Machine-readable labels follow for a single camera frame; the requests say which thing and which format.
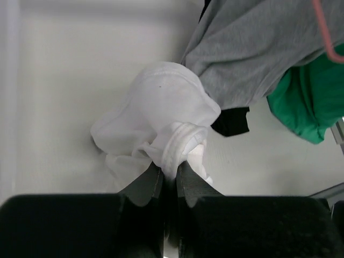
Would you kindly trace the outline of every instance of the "red wire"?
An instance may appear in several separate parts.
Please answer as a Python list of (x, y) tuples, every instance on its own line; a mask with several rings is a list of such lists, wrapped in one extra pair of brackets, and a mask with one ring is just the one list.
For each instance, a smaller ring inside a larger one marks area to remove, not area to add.
[(317, 20), (319, 23), (322, 39), (325, 43), (325, 50), (327, 57), (336, 63), (344, 63), (344, 56), (337, 54), (333, 49), (333, 44), (331, 42), (331, 35), (329, 34), (328, 27), (326, 25), (326, 19), (324, 16), (323, 9), (321, 7), (320, 0), (312, 0), (314, 10), (316, 12)]

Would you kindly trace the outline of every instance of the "gray cloth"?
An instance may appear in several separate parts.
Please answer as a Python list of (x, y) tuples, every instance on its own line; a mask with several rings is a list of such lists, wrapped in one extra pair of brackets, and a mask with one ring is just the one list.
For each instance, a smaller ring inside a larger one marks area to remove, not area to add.
[[(344, 0), (323, 0), (333, 44), (344, 42)], [(324, 52), (311, 0), (213, 0), (182, 64), (221, 109), (271, 93), (291, 66)]]

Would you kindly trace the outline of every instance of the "green garment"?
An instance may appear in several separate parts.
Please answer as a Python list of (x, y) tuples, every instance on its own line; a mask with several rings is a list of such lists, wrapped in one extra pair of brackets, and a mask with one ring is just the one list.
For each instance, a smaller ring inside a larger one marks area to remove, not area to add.
[[(335, 48), (344, 55), (344, 44)], [(290, 68), (268, 96), (272, 113), (301, 138), (318, 144), (325, 131), (344, 117), (344, 64), (326, 54)]]

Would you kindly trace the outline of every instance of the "white cloth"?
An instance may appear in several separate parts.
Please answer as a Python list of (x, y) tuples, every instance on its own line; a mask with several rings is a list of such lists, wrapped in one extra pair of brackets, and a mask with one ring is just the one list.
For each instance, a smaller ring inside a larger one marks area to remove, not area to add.
[(220, 107), (186, 67), (158, 62), (133, 81), (120, 109), (106, 113), (91, 128), (96, 145), (115, 176), (116, 190), (126, 187), (153, 161), (168, 180), (188, 160), (208, 183), (202, 165), (207, 131)]

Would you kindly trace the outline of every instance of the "black cloth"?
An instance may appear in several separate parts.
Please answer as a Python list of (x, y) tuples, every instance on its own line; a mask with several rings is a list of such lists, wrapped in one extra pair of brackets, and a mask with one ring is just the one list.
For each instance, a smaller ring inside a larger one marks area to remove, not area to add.
[[(201, 20), (210, 2), (211, 0), (204, 1), (204, 8), (200, 14), (199, 20)], [(249, 132), (246, 119), (247, 112), (249, 112), (248, 107), (222, 110), (220, 116), (211, 125), (211, 127), (214, 129), (214, 131), (218, 132), (224, 137), (247, 133)]]

